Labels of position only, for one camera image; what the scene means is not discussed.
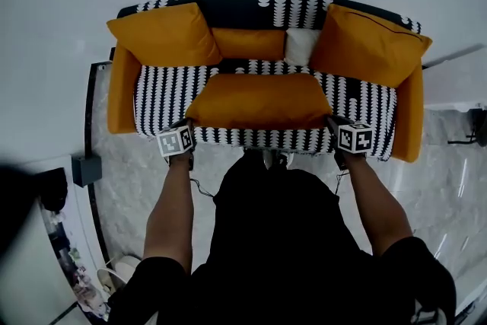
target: person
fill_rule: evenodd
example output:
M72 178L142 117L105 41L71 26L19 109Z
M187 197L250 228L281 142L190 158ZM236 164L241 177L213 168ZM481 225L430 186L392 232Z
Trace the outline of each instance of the person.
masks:
M413 237L406 213L362 156L343 152L373 255L358 248L339 197L278 155L245 150L218 193L210 254L193 274L192 154L170 159L144 255L109 323L186 320L453 323L454 281Z

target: sofa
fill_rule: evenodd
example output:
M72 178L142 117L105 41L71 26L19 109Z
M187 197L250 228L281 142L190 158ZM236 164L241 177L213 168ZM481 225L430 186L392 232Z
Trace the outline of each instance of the sofa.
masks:
M159 8L192 3L196 3L201 10L205 22L216 39L217 47L222 47L219 50L221 58L213 59L212 61L216 63L211 65L185 66L183 62L180 66L172 66L170 63L166 66L152 66L147 62L143 63L140 56L138 59L118 39L113 57L107 108L107 125L111 133L137 132L143 137L157 135L162 129L185 116L186 110L201 94L208 80L217 74L303 73L313 76L318 81L334 113L371 124L375 134L374 150L370 156L381 160L393 156L408 162L417 159L421 145L423 117L421 56L415 55L411 59L414 67L409 70L409 74L400 84L396 85L393 81L391 85L384 85L373 82L374 78L383 81L380 70L377 75L371 76L374 79L372 81L364 80L368 78L368 73L364 73L363 69L360 72L354 69L342 72L344 67L339 63L340 57L328 56L326 63L338 61L338 68L335 68L333 73L325 72L326 69L317 69L319 66L313 66L314 57L327 56L329 51L326 47L321 48L323 51L321 55L317 54L318 49L314 50L310 64L288 64L285 61L286 34L284 32L289 28L321 30L320 41L317 44L319 46L320 42L323 43L323 32L327 26L326 16L330 5L348 10L348 14L353 14L353 18L363 17L366 24L372 22L377 24L380 18L380 21L385 21L383 25L387 22L394 30L400 30L401 36L407 35L406 31L411 32L411 37L420 36L422 28L420 23L349 0L157 0L123 8L118 13L117 20ZM333 28L340 29L339 22L329 29ZM239 52L242 47L245 48L245 45L236 49L231 48L230 45L231 49L223 49L223 46L228 44L224 40L231 37L231 30L235 29L253 30L255 33L271 32L269 45L276 48L280 45L282 57L278 58L279 55L275 53L263 53L262 56L274 56L274 58L245 59L241 56L245 55L246 50ZM425 42L422 43L422 48L426 50L431 41L426 42L427 37L423 38ZM341 42L337 41L334 45L339 46ZM260 56L259 49L255 50L253 54ZM238 52L237 58L229 58L228 56L232 56L234 51ZM374 59L375 57L372 57L369 63L374 63ZM196 128L196 139L199 142L275 148L312 154L327 153L333 148L330 134L323 127L319 129L229 129L201 126Z

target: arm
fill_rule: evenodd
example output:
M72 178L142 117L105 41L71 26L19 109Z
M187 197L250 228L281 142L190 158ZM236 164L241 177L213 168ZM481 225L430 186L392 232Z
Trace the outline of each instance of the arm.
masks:
M362 156L344 153L358 213L375 255L405 237L411 237L406 213Z
M171 158L161 196L147 221L144 259L168 257L191 272L193 198L189 181L190 153Z

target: orange sofa armrest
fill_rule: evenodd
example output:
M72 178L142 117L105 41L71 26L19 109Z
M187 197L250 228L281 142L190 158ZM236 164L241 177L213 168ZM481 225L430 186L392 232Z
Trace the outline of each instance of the orange sofa armrest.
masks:
M416 67L396 92L396 134L392 156L412 163L419 156L423 131L422 67Z
M134 133L134 86L142 65L117 44L108 92L107 125L110 133Z

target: orange pillow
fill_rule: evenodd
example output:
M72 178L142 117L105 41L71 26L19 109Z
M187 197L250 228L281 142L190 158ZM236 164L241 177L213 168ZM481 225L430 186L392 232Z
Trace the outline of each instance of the orange pillow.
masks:
M216 45L224 59L284 59L284 30L244 30L212 28Z
M317 129L331 114L311 75L220 74L209 79L186 117L196 126L226 129Z
M215 65L221 61L196 3L155 8L113 19L107 26L143 65Z
M397 88L421 65L431 42L383 18L330 5L310 67Z

